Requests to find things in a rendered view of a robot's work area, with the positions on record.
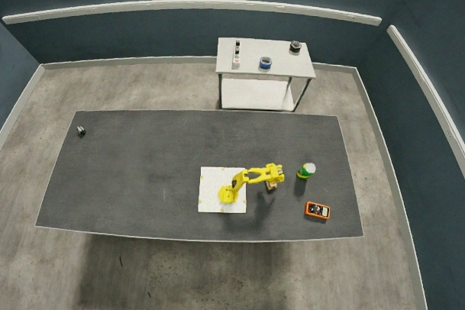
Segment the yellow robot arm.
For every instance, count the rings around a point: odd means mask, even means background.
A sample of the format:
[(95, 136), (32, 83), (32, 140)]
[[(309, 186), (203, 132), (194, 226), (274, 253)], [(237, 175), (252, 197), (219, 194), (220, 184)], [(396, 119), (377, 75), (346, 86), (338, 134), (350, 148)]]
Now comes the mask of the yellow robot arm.
[[(257, 179), (253, 179), (252, 173), (259, 173), (261, 176), (258, 177)], [(266, 173), (270, 173), (270, 174), (266, 175)], [(223, 202), (223, 201), (237, 202), (237, 197), (239, 196), (238, 191), (240, 188), (242, 188), (242, 186), (246, 182), (251, 184), (251, 183), (257, 183), (257, 182), (262, 182), (262, 181), (271, 180), (271, 179), (281, 180), (284, 177), (283, 174), (284, 174), (283, 167), (281, 165), (270, 166), (270, 167), (262, 168), (262, 169), (251, 168), (248, 171), (242, 170), (232, 178), (231, 186), (225, 186), (225, 187), (222, 186), (220, 188), (220, 190), (218, 191), (218, 197), (220, 198), (220, 202)], [(236, 192), (233, 192), (233, 191), (236, 191)], [(229, 197), (229, 199), (227, 199), (227, 197)]]

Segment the green and yellow drink can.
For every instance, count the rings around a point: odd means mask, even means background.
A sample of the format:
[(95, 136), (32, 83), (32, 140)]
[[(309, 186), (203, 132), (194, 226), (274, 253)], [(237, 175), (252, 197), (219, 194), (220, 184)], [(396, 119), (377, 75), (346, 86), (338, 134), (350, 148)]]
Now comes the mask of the green and yellow drink can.
[(306, 180), (315, 172), (315, 166), (312, 163), (306, 163), (298, 172), (297, 177), (300, 180)]

